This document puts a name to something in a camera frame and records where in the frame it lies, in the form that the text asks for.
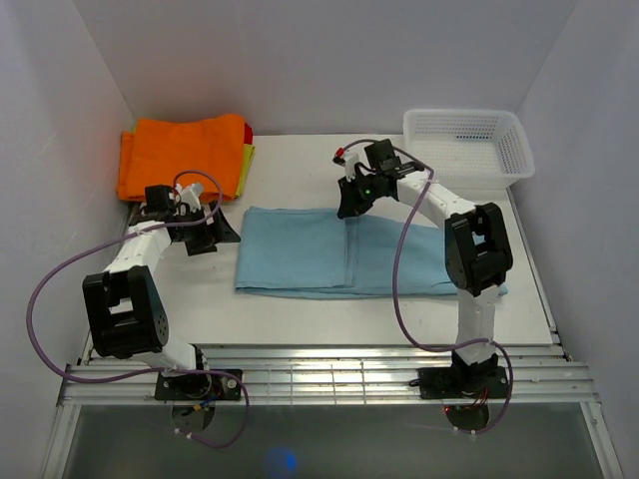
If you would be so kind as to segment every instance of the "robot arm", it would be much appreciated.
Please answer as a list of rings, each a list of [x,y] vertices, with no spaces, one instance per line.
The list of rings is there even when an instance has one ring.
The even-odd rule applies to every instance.
[[[164,367],[167,369],[162,373],[165,377],[173,377],[177,388],[193,394],[207,386],[196,383],[207,382],[210,376],[200,375],[181,383],[176,377],[179,375],[171,369],[203,369],[207,367],[206,361],[196,346],[169,334],[167,315],[153,281],[153,272],[172,242],[184,242],[191,256],[216,251],[218,242],[240,240],[221,211],[213,216],[212,223],[179,226],[205,217],[199,200],[202,190],[200,184],[184,189],[177,186],[180,200],[176,202],[171,187],[146,188],[146,203],[140,213],[132,217],[127,230],[128,234],[139,234],[123,243],[116,258],[102,272],[88,275],[82,284],[98,354],[133,358],[153,367]],[[143,232],[161,224],[172,226]]]
[[[341,202],[337,215],[362,215],[383,197],[413,207],[430,182],[424,168],[417,163],[403,164],[390,140],[373,143],[365,153],[369,169],[354,153],[333,159],[346,172],[338,181]],[[446,271],[457,287],[459,301],[456,342],[492,339],[499,287],[512,267],[501,210],[495,204],[477,205],[442,185],[430,184],[418,211],[444,231]],[[463,390],[483,387],[487,376],[497,370],[494,346],[488,343],[456,349],[452,361]]]

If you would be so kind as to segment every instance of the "white plastic basket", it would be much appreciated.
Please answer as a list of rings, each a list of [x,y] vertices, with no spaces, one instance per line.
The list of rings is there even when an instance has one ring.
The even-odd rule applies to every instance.
[[[519,119],[496,110],[408,110],[404,146],[448,188],[502,189],[535,172]]]

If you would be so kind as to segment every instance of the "white wall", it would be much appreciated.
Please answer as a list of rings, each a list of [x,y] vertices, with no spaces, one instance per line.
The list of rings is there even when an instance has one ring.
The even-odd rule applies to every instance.
[[[52,266],[119,231],[119,137],[132,123],[71,0],[0,0],[1,477],[39,474],[60,387],[28,342],[28,297]],[[54,279],[36,306],[60,365],[88,331],[82,278],[108,254]]]
[[[515,195],[568,352],[639,477],[639,3],[581,0],[526,96],[537,165]]]
[[[390,133],[415,106],[516,111],[576,0],[75,0],[134,114]]]

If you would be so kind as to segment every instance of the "light blue towel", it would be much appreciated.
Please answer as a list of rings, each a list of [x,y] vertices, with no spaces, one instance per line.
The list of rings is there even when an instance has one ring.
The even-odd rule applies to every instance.
[[[236,290],[304,298],[390,296],[402,224],[335,210],[264,210],[244,216]],[[455,294],[444,266],[443,233],[411,226],[399,268],[399,294]]]

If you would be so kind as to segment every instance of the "orange cloth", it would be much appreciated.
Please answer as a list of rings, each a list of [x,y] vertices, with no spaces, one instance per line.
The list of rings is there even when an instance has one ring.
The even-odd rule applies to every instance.
[[[244,163],[245,120],[222,115],[195,123],[141,119],[136,133],[122,134],[118,198],[141,202],[144,188],[171,185],[182,170],[202,170],[222,187],[225,200],[236,197]],[[199,175],[180,177],[181,185],[201,183],[203,202],[218,197],[213,182]]]

